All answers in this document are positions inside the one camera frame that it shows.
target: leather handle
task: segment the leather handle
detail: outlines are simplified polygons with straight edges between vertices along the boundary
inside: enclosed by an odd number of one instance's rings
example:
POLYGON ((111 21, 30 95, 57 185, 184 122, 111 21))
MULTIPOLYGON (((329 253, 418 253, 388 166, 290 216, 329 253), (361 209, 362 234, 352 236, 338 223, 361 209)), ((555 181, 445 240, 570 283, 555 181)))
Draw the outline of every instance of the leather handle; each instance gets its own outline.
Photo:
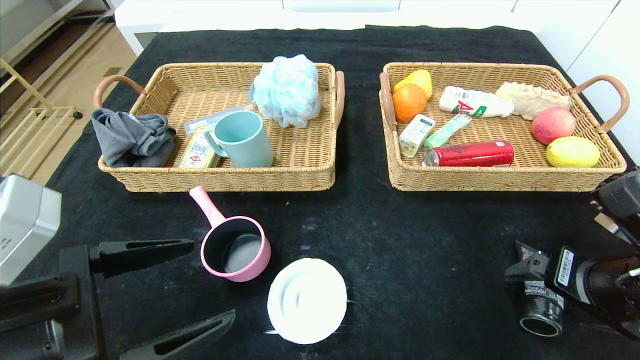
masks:
POLYGON ((114 83, 116 81, 124 81, 125 83, 129 84, 129 86, 131 86, 133 90, 137 91, 139 94, 145 94, 145 95, 147 94, 147 91, 145 90, 145 88, 140 86, 140 84, 138 84, 137 82, 127 78, 126 76, 111 75, 104 78, 95 88, 95 91, 93 92, 94 108, 99 109, 102 107, 102 94, 104 94, 104 91, 107 90, 107 88, 109 87, 109 85, 111 85, 111 83, 114 83))
POLYGON ((344 114, 344 73, 337 71, 335 73, 336 93, 335 93, 335 128, 338 128, 344 114))
POLYGON ((581 84, 579 86, 576 86, 571 91, 572 91, 573 94, 579 94, 579 93, 583 92, 584 89, 588 88, 593 83, 596 83, 597 81, 600 81, 600 80, 607 81, 608 83, 613 85, 613 87, 616 89, 616 91, 620 95, 620 109, 618 110, 618 112, 615 115, 613 115, 611 117, 611 119, 607 120, 606 122, 604 122, 604 124, 602 124, 600 126, 600 130, 602 130, 604 132, 607 132, 607 131, 611 130, 613 125, 615 125, 618 122, 618 120, 620 120, 620 118, 622 118, 622 116, 624 116, 624 114, 629 109, 629 101, 630 101, 630 99, 629 99, 629 91, 627 91, 627 88, 622 83, 622 81, 618 80, 617 78, 614 78, 611 75, 598 75, 598 76, 594 76, 593 78, 585 81, 583 84, 581 84))
POLYGON ((382 111, 391 131, 396 129, 396 113, 394 112, 394 102, 391 98, 391 86, 389 85, 389 75, 386 72, 380 73, 380 91, 382 92, 382 111))

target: white plate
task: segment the white plate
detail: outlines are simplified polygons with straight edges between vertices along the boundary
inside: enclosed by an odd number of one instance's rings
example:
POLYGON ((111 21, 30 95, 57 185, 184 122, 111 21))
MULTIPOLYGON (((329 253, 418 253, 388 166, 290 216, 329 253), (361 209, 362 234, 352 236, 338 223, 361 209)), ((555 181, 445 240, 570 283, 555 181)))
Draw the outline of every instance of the white plate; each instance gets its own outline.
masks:
POLYGON ((267 312, 284 339, 313 344, 338 329, 347 311, 344 279, 322 259, 292 262, 276 276, 269 289, 267 312))

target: light blue mug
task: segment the light blue mug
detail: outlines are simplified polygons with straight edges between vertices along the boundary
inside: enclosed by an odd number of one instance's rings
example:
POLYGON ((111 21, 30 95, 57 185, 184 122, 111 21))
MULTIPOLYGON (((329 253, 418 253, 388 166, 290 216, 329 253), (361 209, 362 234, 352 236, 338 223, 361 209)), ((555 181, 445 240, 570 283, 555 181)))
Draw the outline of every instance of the light blue mug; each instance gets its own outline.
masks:
POLYGON ((260 115, 237 111, 225 115, 205 134, 216 154, 235 167, 270 167, 273 151, 260 115))

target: red can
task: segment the red can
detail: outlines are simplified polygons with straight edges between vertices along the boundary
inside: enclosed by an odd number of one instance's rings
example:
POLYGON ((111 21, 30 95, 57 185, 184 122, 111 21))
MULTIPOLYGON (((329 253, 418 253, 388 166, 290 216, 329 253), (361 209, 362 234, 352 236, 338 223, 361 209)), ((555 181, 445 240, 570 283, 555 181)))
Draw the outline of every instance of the red can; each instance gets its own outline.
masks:
POLYGON ((434 147, 424 152, 426 167, 508 167, 513 146, 507 140, 434 147))

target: gray cloth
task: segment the gray cloth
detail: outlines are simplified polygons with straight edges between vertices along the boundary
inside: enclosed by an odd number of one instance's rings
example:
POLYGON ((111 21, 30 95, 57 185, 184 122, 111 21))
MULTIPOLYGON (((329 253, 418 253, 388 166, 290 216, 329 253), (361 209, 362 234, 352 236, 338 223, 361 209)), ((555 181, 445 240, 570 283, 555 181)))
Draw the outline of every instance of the gray cloth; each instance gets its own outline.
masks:
POLYGON ((91 122, 110 167, 162 167, 173 151, 175 130, 164 115, 96 109, 91 122))

